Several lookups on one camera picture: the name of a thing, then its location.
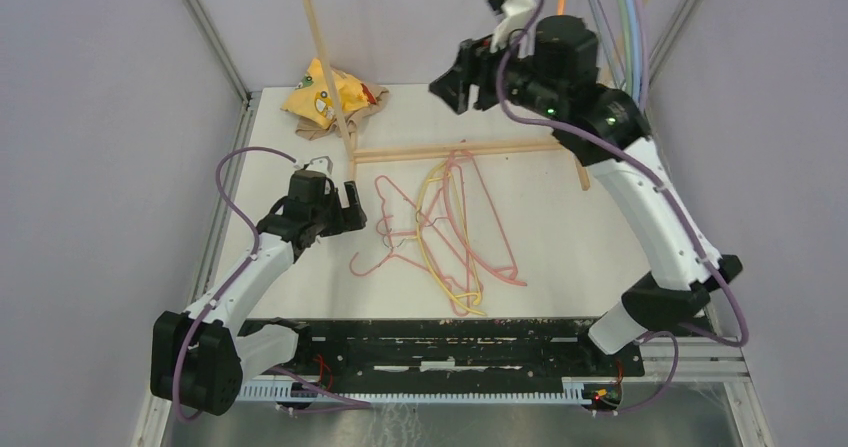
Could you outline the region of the blue hanger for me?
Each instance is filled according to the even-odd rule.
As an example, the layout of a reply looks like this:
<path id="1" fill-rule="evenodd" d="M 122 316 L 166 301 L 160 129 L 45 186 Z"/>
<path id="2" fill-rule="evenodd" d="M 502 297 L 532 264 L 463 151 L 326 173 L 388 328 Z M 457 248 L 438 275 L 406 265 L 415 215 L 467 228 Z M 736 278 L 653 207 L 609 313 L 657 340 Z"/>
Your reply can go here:
<path id="1" fill-rule="evenodd" d="M 602 52 L 616 87 L 624 90 L 641 111 L 649 94 L 649 53 L 646 33 L 645 1 L 615 0 L 618 8 L 624 53 L 619 54 L 601 0 L 588 0 Z"/>

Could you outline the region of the green hanger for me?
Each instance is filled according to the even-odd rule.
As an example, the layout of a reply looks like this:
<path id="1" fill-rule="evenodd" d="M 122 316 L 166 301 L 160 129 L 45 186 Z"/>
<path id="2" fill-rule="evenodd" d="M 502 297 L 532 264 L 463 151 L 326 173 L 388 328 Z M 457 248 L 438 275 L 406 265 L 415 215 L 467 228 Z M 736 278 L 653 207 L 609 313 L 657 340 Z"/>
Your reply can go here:
<path id="1" fill-rule="evenodd" d="M 607 61 L 614 85 L 633 96 L 631 77 L 630 35 L 627 31 L 627 13 L 624 0 L 615 0 L 618 9 L 621 37 L 616 44 L 612 28 L 601 0 L 588 0 L 590 15 L 598 29 L 602 52 Z"/>

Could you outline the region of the purple hanger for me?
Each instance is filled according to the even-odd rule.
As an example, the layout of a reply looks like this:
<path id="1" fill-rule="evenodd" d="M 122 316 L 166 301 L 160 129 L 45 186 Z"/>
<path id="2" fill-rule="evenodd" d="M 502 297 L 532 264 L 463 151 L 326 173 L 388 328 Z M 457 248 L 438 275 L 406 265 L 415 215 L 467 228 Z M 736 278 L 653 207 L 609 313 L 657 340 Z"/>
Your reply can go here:
<path id="1" fill-rule="evenodd" d="M 627 31 L 630 35 L 631 77 L 633 98 L 644 111 L 649 94 L 649 52 L 647 42 L 647 16 L 644 0 L 624 0 L 627 13 Z"/>

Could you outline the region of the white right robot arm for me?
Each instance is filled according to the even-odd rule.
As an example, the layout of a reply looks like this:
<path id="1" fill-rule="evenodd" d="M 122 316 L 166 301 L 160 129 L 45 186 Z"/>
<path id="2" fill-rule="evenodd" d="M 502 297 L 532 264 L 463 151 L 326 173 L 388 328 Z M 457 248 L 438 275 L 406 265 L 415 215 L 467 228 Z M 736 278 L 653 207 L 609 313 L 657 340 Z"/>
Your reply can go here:
<path id="1" fill-rule="evenodd" d="M 517 32 L 504 47 L 492 36 L 463 41 L 452 66 L 429 91 L 454 113 L 500 106 L 530 112 L 615 201 L 636 236 L 648 272 L 587 331 L 580 367 L 602 375 L 618 352 L 648 333 L 691 328 L 714 291 L 742 270 L 698 231 L 663 172 L 650 126 L 636 102 L 598 80 L 599 40 L 573 16 L 549 16 L 535 27 L 533 48 L 516 56 Z"/>

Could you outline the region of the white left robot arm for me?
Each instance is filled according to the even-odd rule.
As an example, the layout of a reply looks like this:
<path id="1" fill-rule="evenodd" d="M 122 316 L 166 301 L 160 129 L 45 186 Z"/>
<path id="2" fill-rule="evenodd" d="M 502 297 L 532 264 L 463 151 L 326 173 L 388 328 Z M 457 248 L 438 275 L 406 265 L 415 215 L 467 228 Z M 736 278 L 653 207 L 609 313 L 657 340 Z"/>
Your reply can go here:
<path id="1" fill-rule="evenodd" d="M 270 321 L 250 333 L 242 329 L 267 290 L 317 239 L 359 231 L 366 223 L 355 182 L 337 188 L 322 170 L 295 171 L 287 194 L 258 222 L 243 261 L 214 290 L 155 321 L 151 394 L 220 416 L 245 383 L 272 367 L 307 371 L 315 349 L 299 337 L 295 323 Z"/>

